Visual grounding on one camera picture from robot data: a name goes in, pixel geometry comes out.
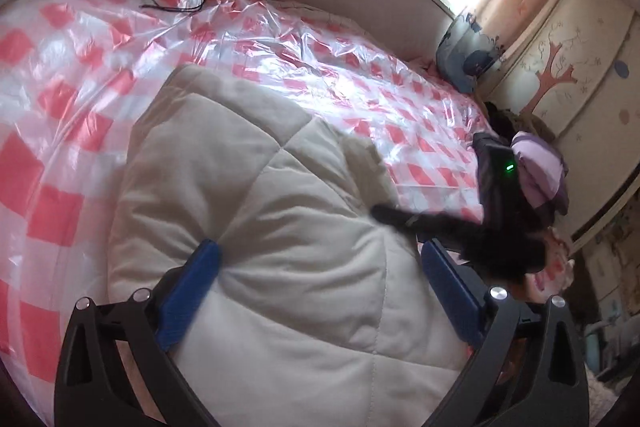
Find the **cream quilted jacket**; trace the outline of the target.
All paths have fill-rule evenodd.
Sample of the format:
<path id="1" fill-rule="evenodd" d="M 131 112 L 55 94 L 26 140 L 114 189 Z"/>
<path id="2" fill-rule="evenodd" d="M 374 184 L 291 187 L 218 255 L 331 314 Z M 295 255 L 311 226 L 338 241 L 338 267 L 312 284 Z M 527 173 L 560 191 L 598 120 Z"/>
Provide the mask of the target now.
<path id="1" fill-rule="evenodd" d="M 414 240 L 370 217 L 396 199 L 369 140 L 182 66 L 131 132 L 108 295 L 154 286 L 211 239 L 222 267 L 172 356 L 217 421 L 420 426 L 466 350 Z"/>

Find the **dark garment at bed edge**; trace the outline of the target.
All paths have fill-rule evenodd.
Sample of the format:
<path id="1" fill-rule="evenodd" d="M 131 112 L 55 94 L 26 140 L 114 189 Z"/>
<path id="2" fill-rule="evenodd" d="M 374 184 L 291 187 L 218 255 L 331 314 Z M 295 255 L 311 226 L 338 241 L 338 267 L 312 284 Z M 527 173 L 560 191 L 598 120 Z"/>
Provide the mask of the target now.
<path id="1" fill-rule="evenodd" d="M 494 103 L 486 102 L 485 109 L 492 130 L 498 134 L 506 144 L 511 144 L 518 132 L 526 132 L 526 124 L 520 116 L 507 109 L 498 109 Z"/>

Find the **tree decorated wardrobe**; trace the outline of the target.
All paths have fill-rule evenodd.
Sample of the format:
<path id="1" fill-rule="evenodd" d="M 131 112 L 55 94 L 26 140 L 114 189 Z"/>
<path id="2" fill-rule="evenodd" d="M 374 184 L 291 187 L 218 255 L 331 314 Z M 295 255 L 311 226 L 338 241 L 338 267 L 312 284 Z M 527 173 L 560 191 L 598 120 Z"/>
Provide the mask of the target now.
<path id="1" fill-rule="evenodd" d="M 573 241 L 639 174 L 639 14 L 622 0 L 559 0 L 488 98 L 540 118 L 568 166 Z"/>

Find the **red checkered plastic bed cover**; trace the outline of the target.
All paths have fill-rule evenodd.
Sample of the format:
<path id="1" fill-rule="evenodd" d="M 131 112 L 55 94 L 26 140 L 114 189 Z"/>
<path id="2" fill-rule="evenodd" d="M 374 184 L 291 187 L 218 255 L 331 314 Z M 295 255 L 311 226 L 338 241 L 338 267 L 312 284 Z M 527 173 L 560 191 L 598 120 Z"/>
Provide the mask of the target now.
<path id="1" fill-rule="evenodd" d="M 347 18 L 268 0 L 16 0 L 1 12 L 1 358 L 22 392 L 52 388 L 65 301 L 103 291 L 131 128 L 188 64 L 367 136 L 404 204 L 482 217 L 477 105 Z"/>

